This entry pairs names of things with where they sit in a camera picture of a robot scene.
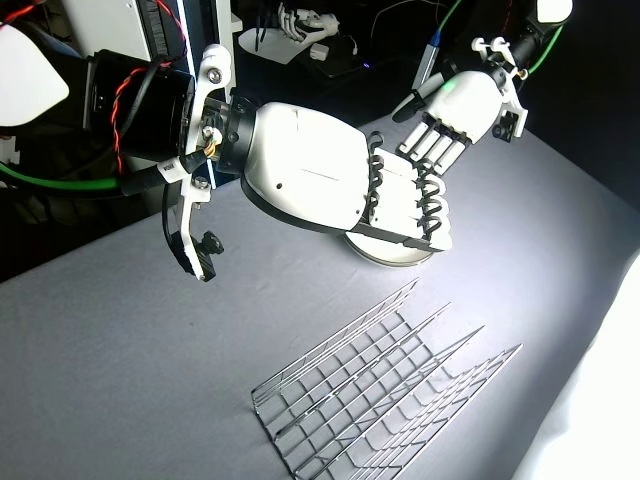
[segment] metal dish rack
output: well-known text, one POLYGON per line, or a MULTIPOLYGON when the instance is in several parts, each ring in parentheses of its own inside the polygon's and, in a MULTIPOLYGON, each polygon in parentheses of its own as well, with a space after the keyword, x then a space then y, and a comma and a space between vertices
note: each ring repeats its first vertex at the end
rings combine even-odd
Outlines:
POLYGON ((391 479, 517 353, 452 376, 443 364, 480 330, 439 352, 421 338, 445 305, 412 326, 398 312, 417 280, 251 392, 294 479, 391 479))

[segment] tabletop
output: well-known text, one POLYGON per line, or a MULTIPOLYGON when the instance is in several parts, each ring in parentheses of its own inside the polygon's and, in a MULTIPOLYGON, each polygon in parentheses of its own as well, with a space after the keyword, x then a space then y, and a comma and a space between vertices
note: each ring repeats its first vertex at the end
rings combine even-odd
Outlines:
MULTIPOLYGON (((364 130, 393 149, 411 127, 364 130)), ((640 215, 528 132, 483 139, 445 181, 454 246, 417 267, 280 223, 234 182, 193 219, 225 246, 209 283, 176 264, 159 216, 4 283, 0 478, 285 479, 251 389, 416 277, 405 315, 452 302, 434 341, 485 325, 461 363, 524 347, 403 478, 510 478, 640 248, 640 215)))

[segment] wire rack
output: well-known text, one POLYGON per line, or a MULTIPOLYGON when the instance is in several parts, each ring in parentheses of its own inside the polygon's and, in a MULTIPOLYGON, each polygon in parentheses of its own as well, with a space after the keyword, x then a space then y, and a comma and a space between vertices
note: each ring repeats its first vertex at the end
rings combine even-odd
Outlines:
POLYGON ((520 349, 452 376, 444 363, 481 328, 432 352, 398 312, 417 280, 255 388, 253 405, 294 479, 391 479, 520 349))

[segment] white robotic hand in background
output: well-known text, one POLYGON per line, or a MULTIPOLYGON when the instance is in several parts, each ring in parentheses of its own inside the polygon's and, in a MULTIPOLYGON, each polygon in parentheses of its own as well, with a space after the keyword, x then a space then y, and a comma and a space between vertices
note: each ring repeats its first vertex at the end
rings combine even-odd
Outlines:
POLYGON ((240 46, 248 53, 286 65, 299 53, 320 40, 338 33, 335 15, 319 15, 313 10, 287 10, 278 6, 280 28, 252 28, 240 35, 240 46))

